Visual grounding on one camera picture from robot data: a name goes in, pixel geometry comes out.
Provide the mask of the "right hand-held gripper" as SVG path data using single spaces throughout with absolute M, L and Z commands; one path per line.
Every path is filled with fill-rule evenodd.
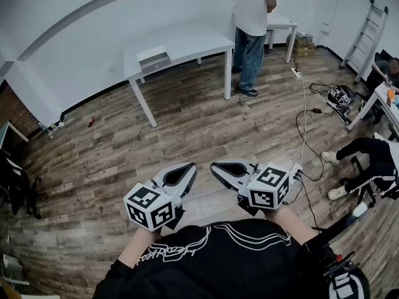
M 258 210 L 277 210 L 291 190 L 289 171 L 273 163 L 255 166 L 247 159 L 222 159 L 210 170 L 223 186 L 238 193 L 238 206 L 252 216 Z

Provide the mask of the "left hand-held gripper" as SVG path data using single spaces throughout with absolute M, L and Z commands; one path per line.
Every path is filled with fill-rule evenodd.
M 183 217 L 182 199 L 196 179 L 195 163 L 162 169 L 155 179 L 136 184 L 123 198 L 129 219 L 149 231 L 163 226 L 173 230 Z

